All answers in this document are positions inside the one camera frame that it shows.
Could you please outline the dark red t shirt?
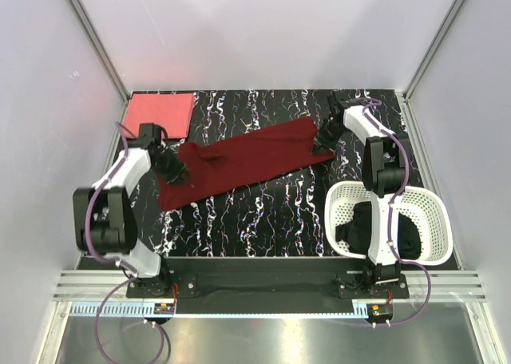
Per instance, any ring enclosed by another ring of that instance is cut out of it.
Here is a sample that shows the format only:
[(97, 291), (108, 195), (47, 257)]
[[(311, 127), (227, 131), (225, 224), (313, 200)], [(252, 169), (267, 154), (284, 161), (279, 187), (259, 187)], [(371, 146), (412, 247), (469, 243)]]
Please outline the dark red t shirt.
[(288, 121), (205, 146), (185, 142), (177, 156), (191, 173), (185, 184), (160, 182), (163, 212), (332, 160), (331, 151), (311, 153), (318, 128), (310, 117)]

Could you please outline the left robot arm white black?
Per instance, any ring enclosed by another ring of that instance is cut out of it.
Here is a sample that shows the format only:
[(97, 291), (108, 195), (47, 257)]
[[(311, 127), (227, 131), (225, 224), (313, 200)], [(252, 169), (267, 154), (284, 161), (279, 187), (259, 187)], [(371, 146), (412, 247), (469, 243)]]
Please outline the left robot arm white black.
[(73, 193), (76, 245), (97, 262), (111, 263), (129, 285), (164, 297), (176, 289), (168, 264), (138, 237), (129, 198), (139, 180), (154, 171), (166, 184), (184, 184), (190, 172), (164, 144), (166, 130), (154, 123), (139, 126), (134, 138), (121, 134), (123, 149), (110, 169), (93, 185)]

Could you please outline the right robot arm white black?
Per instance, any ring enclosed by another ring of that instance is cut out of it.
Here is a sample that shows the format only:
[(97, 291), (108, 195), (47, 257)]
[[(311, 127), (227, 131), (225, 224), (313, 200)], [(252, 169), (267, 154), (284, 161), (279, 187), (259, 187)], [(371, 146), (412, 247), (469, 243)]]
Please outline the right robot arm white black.
[(313, 155), (333, 152), (341, 136), (351, 132), (365, 143), (362, 182), (371, 202), (371, 240), (358, 289), (371, 297), (387, 298), (399, 286), (402, 259), (398, 253), (399, 201), (409, 181), (408, 148), (372, 115), (381, 101), (366, 97), (346, 99), (334, 91), (328, 98), (329, 114), (312, 143)]

